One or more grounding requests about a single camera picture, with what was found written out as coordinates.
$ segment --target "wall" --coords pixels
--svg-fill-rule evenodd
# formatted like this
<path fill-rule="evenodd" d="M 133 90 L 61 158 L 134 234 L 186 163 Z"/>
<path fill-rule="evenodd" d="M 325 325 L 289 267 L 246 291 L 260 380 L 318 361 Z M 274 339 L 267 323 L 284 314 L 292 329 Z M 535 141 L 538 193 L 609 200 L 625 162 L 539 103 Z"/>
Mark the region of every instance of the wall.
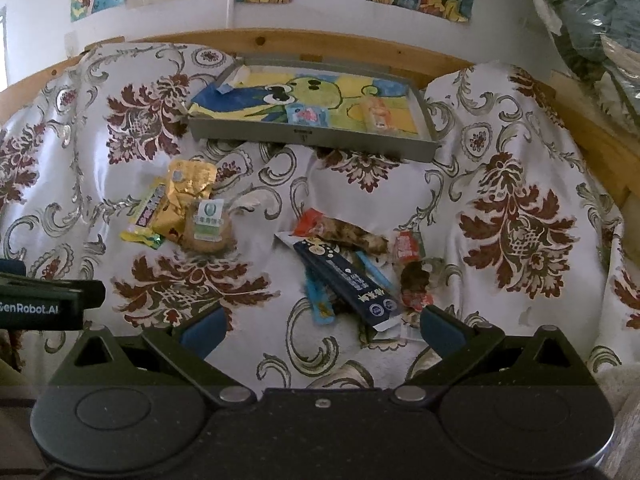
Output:
<path fill-rule="evenodd" d="M 181 0 L 119 7 L 71 23 L 69 0 L 0 0 L 7 6 L 7 65 L 14 83 L 65 59 L 65 35 L 76 47 L 105 38 L 225 27 L 226 0 Z M 545 80 L 562 70 L 531 0 L 476 0 L 472 21 L 451 23 L 366 0 L 295 0 L 286 6 L 237 4 L 236 27 L 330 30 L 421 46 L 475 62 L 500 59 Z"/>

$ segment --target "yellow snack wrapper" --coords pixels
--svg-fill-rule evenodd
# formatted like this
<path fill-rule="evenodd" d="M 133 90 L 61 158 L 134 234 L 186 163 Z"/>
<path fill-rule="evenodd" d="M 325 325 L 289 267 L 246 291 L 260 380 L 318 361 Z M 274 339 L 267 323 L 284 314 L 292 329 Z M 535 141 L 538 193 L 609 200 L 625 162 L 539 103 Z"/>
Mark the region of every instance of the yellow snack wrapper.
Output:
<path fill-rule="evenodd" d="M 180 243 L 191 202 L 209 198 L 217 172 L 210 162 L 172 160 L 165 181 L 165 195 L 151 221 L 153 231 Z"/>
<path fill-rule="evenodd" d="M 120 238 L 126 242 L 145 244 L 153 249 L 160 247 L 164 238 L 152 231 L 152 218 L 159 208 L 166 189 L 164 178 L 156 178 L 146 196 L 133 212 L 129 220 L 129 227 L 120 233 Z"/>

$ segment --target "wooden board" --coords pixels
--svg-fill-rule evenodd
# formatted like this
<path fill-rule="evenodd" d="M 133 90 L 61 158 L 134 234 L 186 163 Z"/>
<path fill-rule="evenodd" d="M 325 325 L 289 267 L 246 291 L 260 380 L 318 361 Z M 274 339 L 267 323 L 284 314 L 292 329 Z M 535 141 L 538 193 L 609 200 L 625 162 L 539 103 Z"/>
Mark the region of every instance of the wooden board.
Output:
<path fill-rule="evenodd" d="M 112 38 L 99 43 L 121 40 Z M 204 30 L 137 41 L 202 44 L 229 54 L 294 55 L 303 60 L 329 62 L 342 59 L 377 65 L 412 79 L 419 88 L 437 77 L 472 65 L 466 60 L 415 46 L 313 30 Z M 63 61 L 0 92 L 0 122 L 4 123 L 31 102 L 48 81 L 80 59 L 78 56 Z M 640 197 L 640 142 L 611 126 L 601 112 L 580 95 L 579 85 L 571 78 L 555 74 L 550 84 L 543 84 L 542 88 L 584 153 L 590 170 L 607 187 L 616 203 L 622 206 L 630 194 Z"/>

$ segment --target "brown leaf pattern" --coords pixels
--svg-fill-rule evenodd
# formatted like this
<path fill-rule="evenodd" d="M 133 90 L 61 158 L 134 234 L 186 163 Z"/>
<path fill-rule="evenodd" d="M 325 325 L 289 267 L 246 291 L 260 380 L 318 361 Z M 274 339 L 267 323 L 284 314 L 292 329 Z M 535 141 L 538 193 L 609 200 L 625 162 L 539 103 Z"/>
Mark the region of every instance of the brown leaf pattern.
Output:
<path fill-rule="evenodd" d="M 16 137 L 0 131 L 0 209 L 7 202 L 22 202 L 22 190 L 36 183 L 36 152 L 46 129 L 46 123 L 27 126 Z"/>
<path fill-rule="evenodd" d="M 637 313 L 631 314 L 626 326 L 640 329 L 640 290 L 628 275 L 626 270 L 622 270 L 622 282 L 613 280 L 614 294 L 629 308 L 637 310 Z"/>
<path fill-rule="evenodd" d="M 109 129 L 109 163 L 153 160 L 158 150 L 180 155 L 175 142 L 187 131 L 185 117 L 178 108 L 189 93 L 189 77 L 177 73 L 163 76 L 150 88 L 125 86 L 121 98 L 108 98 L 112 114 Z"/>
<path fill-rule="evenodd" d="M 280 295 L 268 290 L 266 274 L 248 278 L 249 266 L 178 253 L 172 258 L 159 256 L 149 266 L 146 256 L 139 256 L 131 269 L 133 283 L 112 280 L 116 293 L 127 300 L 116 310 L 133 327 L 168 326 L 222 300 L 230 321 L 231 307 L 263 306 Z"/>
<path fill-rule="evenodd" d="M 389 172 L 400 166 L 398 161 L 381 155 L 343 152 L 327 148 L 316 148 L 316 156 L 324 162 L 325 168 L 347 174 L 349 184 L 358 182 L 360 189 L 372 193 L 380 179 L 388 180 Z"/>
<path fill-rule="evenodd" d="M 558 218 L 556 194 L 549 190 L 540 200 L 540 190 L 527 186 L 523 173 L 511 153 L 492 156 L 479 183 L 482 198 L 473 202 L 480 216 L 460 216 L 465 237 L 486 243 L 469 250 L 464 261 L 476 269 L 497 267 L 498 287 L 508 292 L 558 298 L 577 241 L 568 234 L 575 218 Z"/>
<path fill-rule="evenodd" d="M 564 128 L 564 122 L 555 108 L 552 107 L 546 98 L 545 93 L 542 91 L 540 83 L 537 82 L 529 72 L 520 67 L 513 67 L 513 75 L 509 76 L 509 81 L 516 83 L 515 90 L 526 97 L 531 97 L 536 101 L 536 104 L 542 108 L 546 116 L 551 120 L 553 124 L 557 124 L 561 128 Z"/>

